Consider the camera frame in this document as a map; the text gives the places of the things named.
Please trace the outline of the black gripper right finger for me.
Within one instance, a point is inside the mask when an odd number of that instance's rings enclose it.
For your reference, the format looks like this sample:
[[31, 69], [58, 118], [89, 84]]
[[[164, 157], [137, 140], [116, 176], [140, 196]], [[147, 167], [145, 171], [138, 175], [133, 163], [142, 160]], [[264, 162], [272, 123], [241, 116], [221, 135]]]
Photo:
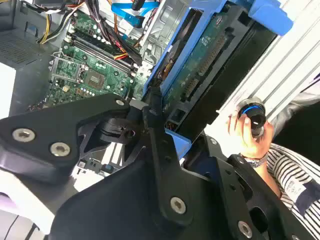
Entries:
[[202, 180], [193, 185], [200, 240], [313, 239], [244, 158], [225, 157], [214, 138], [201, 134], [183, 167]]

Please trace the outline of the person's hand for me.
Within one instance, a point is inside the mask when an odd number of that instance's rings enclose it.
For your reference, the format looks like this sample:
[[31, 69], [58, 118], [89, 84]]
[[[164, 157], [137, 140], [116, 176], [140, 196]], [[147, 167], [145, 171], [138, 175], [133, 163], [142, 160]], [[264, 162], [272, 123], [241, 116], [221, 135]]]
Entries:
[[226, 129], [229, 136], [240, 147], [239, 152], [244, 157], [251, 159], [261, 159], [266, 155], [274, 132], [274, 127], [266, 121], [263, 126], [263, 135], [254, 138], [250, 118], [246, 114], [238, 118], [238, 111], [236, 110], [228, 117]]

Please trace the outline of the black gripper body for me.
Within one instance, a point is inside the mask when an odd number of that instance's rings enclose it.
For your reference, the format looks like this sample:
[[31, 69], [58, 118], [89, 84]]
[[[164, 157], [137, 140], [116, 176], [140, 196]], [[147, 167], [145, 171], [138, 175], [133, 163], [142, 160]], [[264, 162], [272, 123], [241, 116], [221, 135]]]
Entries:
[[162, 119], [146, 113], [142, 149], [128, 166], [65, 202], [51, 240], [234, 240], [221, 159], [203, 175], [183, 170]]

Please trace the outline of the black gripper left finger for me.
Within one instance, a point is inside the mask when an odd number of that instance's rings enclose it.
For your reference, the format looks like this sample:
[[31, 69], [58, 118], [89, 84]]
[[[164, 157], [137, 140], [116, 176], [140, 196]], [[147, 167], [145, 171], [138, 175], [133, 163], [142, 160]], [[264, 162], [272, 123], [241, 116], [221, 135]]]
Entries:
[[58, 185], [68, 179], [82, 156], [119, 141], [128, 150], [126, 167], [143, 147], [144, 114], [160, 117], [164, 127], [161, 107], [161, 90], [153, 87], [142, 109], [108, 93], [4, 118], [0, 166], [39, 183]]

